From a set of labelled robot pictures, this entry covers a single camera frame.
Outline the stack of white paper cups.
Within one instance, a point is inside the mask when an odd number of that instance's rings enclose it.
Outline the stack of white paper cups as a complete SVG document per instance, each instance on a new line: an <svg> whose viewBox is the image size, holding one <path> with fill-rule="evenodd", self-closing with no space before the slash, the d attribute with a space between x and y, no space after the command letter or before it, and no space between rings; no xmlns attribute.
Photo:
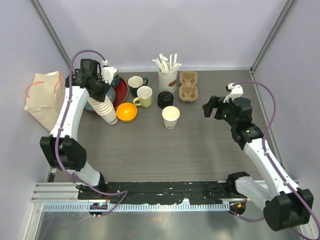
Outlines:
<svg viewBox="0 0 320 240"><path fill-rule="evenodd" d="M103 102L89 97L88 102L94 111L109 125L115 125L118 122L116 110L108 96L105 97Z"/></svg>

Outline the white paper cup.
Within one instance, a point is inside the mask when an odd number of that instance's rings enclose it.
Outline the white paper cup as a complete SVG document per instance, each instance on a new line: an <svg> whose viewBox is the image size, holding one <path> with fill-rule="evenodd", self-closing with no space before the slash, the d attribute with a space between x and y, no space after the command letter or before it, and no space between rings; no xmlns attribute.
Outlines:
<svg viewBox="0 0 320 240"><path fill-rule="evenodd" d="M180 110L175 106L167 106L162 110L164 126L167 129L174 129L180 117Z"/></svg>

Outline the stack of black lids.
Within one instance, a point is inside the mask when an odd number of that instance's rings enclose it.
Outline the stack of black lids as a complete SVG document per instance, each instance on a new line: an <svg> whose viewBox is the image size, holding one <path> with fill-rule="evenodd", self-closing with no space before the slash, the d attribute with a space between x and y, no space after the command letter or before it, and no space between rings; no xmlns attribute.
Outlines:
<svg viewBox="0 0 320 240"><path fill-rule="evenodd" d="M164 109L168 106L172 106L174 102L174 96L169 91L161 91L157 97L157 105L160 109Z"/></svg>

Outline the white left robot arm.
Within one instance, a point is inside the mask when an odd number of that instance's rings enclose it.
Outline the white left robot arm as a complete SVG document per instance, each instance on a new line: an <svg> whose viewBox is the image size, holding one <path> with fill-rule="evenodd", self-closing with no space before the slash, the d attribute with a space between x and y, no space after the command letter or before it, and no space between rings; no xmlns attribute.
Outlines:
<svg viewBox="0 0 320 240"><path fill-rule="evenodd" d="M118 71L107 61L82 59L65 80L63 104L49 136L40 139L40 147L50 167L79 181L93 198L100 200L107 192L103 175L87 161L86 150L78 143L78 127L87 102L106 107L107 92Z"/></svg>

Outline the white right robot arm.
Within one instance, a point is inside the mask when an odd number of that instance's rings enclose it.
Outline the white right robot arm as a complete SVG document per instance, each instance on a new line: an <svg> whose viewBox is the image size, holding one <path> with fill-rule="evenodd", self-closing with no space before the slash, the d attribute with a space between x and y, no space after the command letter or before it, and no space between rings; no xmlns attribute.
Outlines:
<svg viewBox="0 0 320 240"><path fill-rule="evenodd" d="M284 171L263 139L264 134L252 122L251 101L244 97L225 101L223 97L211 96L202 106L204 116L226 121L233 140L253 161L266 187L256 183L248 173L228 175L226 193L233 198L243 195L262 210L268 226L275 232L309 223L308 208L314 197L309 189L301 189Z"/></svg>

